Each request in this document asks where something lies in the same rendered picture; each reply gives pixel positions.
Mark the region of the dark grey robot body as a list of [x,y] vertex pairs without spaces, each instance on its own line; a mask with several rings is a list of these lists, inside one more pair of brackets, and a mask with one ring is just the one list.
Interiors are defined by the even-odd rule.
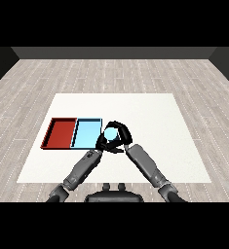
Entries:
[[110,184],[104,183],[102,190],[87,195],[85,202],[143,202],[143,198],[139,194],[127,191],[124,183],[118,184],[117,191],[111,191]]

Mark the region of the small blue can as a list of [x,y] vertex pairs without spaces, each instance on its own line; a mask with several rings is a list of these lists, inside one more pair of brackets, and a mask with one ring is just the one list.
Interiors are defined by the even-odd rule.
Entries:
[[114,127],[108,127],[105,131],[104,131],[104,137],[108,140],[108,141],[115,141],[118,140],[118,130]]

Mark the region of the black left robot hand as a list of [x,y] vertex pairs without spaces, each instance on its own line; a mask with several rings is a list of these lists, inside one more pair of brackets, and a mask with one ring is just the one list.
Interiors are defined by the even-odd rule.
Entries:
[[107,147],[107,143],[109,141],[104,137],[104,132],[98,137],[96,144],[95,144],[95,148],[99,151],[107,151],[109,153],[113,153],[113,154],[118,154],[118,153],[123,153],[122,149],[119,149],[119,147],[117,149],[109,149]]

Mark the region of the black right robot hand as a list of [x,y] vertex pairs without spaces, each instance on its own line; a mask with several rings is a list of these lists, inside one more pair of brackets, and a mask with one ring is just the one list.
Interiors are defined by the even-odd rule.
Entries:
[[129,129],[119,122],[109,122],[105,130],[114,129],[116,130],[116,136],[107,143],[109,149],[117,149],[123,145],[125,149],[129,148],[129,145],[133,143],[132,135]]

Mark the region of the light blue shallow open box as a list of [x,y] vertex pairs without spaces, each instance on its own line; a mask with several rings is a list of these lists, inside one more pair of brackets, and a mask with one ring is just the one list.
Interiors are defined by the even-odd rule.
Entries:
[[71,139],[72,150],[91,150],[101,134],[101,118],[79,118]]

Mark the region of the red shallow open box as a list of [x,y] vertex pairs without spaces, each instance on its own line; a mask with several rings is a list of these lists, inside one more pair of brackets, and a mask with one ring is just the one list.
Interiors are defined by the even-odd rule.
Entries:
[[41,144],[41,149],[69,150],[76,121],[76,118],[52,118]]

